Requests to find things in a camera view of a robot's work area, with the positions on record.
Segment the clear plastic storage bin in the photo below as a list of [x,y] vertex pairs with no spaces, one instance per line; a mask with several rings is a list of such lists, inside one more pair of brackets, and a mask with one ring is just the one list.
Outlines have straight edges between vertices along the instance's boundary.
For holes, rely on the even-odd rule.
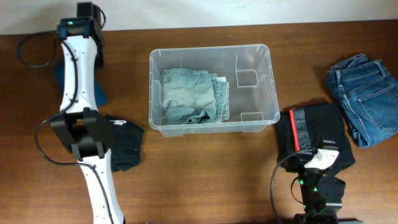
[[155,49],[149,97],[149,125],[167,137],[256,133],[280,118],[264,44]]

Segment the light blue jeans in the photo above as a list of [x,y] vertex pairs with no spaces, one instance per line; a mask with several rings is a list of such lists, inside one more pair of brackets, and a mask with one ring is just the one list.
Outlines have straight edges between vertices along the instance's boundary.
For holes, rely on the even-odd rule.
[[164,70],[162,106],[167,125],[221,123],[230,117],[229,83],[206,70]]

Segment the black Nike shirt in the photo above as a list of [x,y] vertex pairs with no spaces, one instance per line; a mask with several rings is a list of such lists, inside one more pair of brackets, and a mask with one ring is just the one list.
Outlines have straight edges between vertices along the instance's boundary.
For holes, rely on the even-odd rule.
[[144,130],[127,119],[107,114],[115,136],[111,149],[111,171],[127,171],[138,166],[141,161],[141,144]]

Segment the teal shirt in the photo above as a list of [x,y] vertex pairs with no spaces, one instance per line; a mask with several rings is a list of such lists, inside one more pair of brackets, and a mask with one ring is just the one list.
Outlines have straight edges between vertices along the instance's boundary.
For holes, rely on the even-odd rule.
[[[64,91],[64,76],[65,76],[65,64],[63,60],[60,60],[53,69],[53,75],[60,87],[60,92],[63,94]],[[95,91],[95,101],[97,107],[104,106],[108,102],[108,98],[98,83],[97,79],[94,82],[94,91]]]

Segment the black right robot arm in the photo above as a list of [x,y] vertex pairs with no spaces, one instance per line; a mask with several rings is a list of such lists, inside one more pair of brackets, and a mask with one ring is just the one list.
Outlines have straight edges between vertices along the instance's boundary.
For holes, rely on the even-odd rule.
[[299,150],[293,153],[286,164],[286,171],[297,173],[302,196],[303,214],[294,216],[298,224],[349,224],[362,223],[355,218],[339,219],[337,212],[342,208],[342,198],[346,183],[339,178],[328,175],[340,155],[334,141],[323,140],[318,147],[308,151]]

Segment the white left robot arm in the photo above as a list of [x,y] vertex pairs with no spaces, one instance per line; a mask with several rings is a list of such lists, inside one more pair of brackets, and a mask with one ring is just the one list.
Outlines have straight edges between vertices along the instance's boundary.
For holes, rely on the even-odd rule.
[[79,2],[76,16],[61,19],[57,32],[64,58],[64,87],[60,114],[50,125],[85,176],[94,223],[125,223],[111,172],[114,134],[98,112],[96,66],[104,65],[101,34],[103,12],[92,2]]

